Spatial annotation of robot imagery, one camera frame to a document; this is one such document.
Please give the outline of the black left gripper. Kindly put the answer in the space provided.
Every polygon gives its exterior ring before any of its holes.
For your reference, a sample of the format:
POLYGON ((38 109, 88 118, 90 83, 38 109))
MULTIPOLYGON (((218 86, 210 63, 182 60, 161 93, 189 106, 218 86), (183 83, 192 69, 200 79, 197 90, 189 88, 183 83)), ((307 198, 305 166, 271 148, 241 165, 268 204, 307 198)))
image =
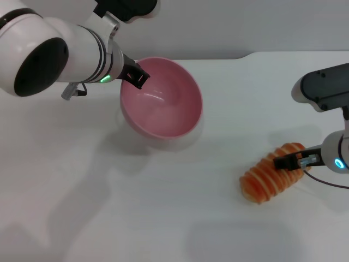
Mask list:
POLYGON ((150 75, 144 71, 134 60, 123 54, 123 68, 118 79, 125 80, 141 90, 150 75))

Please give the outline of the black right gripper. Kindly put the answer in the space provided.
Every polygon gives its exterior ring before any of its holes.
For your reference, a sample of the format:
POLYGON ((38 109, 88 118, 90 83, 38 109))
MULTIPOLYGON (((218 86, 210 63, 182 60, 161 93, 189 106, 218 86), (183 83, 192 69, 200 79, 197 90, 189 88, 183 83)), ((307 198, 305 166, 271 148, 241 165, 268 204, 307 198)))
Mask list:
POLYGON ((319 146, 307 148, 298 153, 290 153, 273 159, 274 167, 277 170, 297 170, 300 168, 308 168, 310 166, 325 166, 321 156, 321 148, 319 146))

